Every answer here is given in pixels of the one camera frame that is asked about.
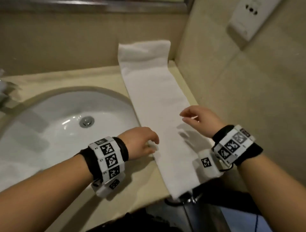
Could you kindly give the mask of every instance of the sink basin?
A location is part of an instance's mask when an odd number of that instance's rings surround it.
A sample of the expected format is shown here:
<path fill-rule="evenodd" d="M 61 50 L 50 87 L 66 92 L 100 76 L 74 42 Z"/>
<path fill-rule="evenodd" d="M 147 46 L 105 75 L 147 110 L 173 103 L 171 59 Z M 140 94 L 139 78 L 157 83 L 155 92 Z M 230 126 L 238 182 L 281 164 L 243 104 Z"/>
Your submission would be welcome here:
<path fill-rule="evenodd" d="M 81 127 L 87 116 L 94 122 Z M 136 126 L 131 103 L 115 94 L 66 92 L 41 101 L 12 120 L 0 138 L 0 191 L 74 156 L 89 143 Z"/>

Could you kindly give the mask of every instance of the countertop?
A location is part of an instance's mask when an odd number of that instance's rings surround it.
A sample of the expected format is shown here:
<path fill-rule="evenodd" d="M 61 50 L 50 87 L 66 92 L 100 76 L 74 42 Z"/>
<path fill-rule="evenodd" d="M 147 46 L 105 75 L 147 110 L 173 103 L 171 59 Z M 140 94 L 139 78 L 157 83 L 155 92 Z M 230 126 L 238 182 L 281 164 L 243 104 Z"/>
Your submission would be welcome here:
<path fill-rule="evenodd" d="M 173 61 L 169 61 L 168 68 L 189 103 L 197 104 Z M 62 92 L 108 89 L 129 97 L 119 66 L 10 76 L 3 80 L 13 83 L 13 90 L 0 112 L 0 131 L 24 109 Z M 96 197 L 91 188 L 84 190 L 47 231 L 86 231 L 169 196 L 152 157 L 127 162 L 126 175 L 125 184 L 106 199 Z"/>

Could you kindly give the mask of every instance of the outlet cover plate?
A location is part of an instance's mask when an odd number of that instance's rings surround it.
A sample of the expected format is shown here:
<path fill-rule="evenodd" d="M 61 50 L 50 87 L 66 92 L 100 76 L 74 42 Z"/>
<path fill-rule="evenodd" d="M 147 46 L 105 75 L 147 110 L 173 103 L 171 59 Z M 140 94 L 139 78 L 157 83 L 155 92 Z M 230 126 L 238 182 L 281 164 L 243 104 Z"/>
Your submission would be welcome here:
<path fill-rule="evenodd" d="M 281 0 L 241 0 L 230 21 L 242 38 L 250 41 Z"/>

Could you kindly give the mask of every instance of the beige wall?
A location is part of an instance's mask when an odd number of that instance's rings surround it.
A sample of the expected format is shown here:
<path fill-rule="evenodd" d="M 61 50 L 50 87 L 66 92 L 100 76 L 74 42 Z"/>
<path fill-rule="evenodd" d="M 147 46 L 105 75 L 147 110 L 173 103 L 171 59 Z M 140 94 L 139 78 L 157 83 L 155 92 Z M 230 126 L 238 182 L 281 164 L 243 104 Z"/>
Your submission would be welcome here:
<path fill-rule="evenodd" d="M 188 15 L 0 14 L 6 75 L 118 65 L 118 43 L 168 39 L 173 59 Z"/>
<path fill-rule="evenodd" d="M 199 104 L 244 126 L 306 185 L 306 1 L 284 0 L 241 50 L 226 32 L 237 3 L 197 0 L 176 64 Z"/>

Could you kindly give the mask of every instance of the hand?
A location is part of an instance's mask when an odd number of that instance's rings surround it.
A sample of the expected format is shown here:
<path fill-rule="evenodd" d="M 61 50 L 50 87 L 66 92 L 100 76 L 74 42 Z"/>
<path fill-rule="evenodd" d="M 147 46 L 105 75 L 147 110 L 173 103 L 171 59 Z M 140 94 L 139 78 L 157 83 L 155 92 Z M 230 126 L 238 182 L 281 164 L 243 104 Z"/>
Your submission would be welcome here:
<path fill-rule="evenodd" d="M 147 144 L 149 140 L 159 144 L 158 135 L 149 127 L 135 127 L 118 135 L 129 151 L 129 160 L 152 154 L 155 150 Z"/>
<path fill-rule="evenodd" d="M 208 138 L 212 138 L 226 126 L 214 112 L 202 106 L 189 106 L 180 113 L 180 116 L 183 117 L 183 122 Z"/>

